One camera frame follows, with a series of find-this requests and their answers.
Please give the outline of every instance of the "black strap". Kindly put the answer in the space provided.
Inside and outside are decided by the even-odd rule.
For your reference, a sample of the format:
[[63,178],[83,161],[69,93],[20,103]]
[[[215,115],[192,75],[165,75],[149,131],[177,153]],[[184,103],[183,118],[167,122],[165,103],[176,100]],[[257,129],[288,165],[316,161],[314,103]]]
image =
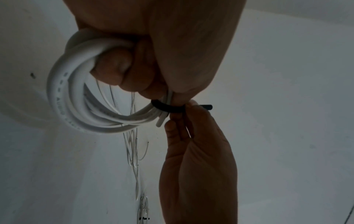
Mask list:
[[[183,113],[185,112],[185,105],[176,107],[162,103],[160,100],[151,100],[151,104],[159,110],[169,113]],[[201,105],[206,110],[212,110],[212,105]]]

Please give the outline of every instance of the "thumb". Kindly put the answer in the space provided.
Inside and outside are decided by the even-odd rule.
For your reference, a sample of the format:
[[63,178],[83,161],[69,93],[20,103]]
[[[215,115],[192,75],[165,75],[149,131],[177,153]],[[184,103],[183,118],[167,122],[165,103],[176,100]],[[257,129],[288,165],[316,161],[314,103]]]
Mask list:
[[191,100],[186,104],[185,113],[192,124],[195,141],[215,141],[220,138],[213,117],[196,101]]

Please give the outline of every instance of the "wall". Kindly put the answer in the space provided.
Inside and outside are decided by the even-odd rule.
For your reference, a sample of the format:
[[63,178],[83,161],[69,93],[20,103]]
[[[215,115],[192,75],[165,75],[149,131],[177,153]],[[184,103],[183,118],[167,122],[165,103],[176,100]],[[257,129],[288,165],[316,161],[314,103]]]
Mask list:
[[[0,10],[0,223],[134,223],[122,135],[71,130],[45,99],[46,75],[74,31],[70,14],[40,0],[2,0]],[[240,223],[344,223],[354,203],[353,37],[352,27],[244,12],[196,97],[214,105],[233,148]],[[150,147],[140,167],[150,221],[163,223],[166,139],[154,125],[141,128]]]

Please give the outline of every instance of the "ceiling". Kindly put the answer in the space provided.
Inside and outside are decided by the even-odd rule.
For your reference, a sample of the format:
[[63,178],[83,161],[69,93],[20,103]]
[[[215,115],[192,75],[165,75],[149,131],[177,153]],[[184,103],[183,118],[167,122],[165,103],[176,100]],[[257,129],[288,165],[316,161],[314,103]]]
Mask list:
[[246,8],[354,26],[353,0],[248,0]]

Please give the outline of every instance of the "hand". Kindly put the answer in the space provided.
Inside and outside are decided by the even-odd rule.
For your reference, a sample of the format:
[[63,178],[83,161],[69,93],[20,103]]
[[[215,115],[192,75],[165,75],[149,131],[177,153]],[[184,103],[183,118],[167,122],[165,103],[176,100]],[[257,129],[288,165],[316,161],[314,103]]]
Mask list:
[[195,101],[170,118],[159,184],[166,224],[236,224],[237,168],[224,134]]
[[95,78],[149,99],[168,87],[179,106],[214,78],[246,0],[64,1],[79,28],[139,37],[134,52],[103,55]]

